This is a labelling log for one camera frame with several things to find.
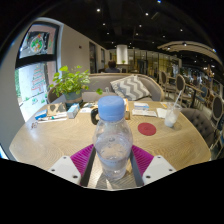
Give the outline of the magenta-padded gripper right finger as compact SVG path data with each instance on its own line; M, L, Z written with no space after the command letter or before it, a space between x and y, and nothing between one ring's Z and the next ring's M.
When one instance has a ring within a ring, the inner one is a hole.
M135 145L132 146L130 161L138 187L150 184L176 171L163 156L153 156Z

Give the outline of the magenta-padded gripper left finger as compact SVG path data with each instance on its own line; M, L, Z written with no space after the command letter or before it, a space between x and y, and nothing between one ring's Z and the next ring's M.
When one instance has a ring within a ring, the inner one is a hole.
M72 156L62 156L49 172L80 186L87 186L96 150L91 144Z

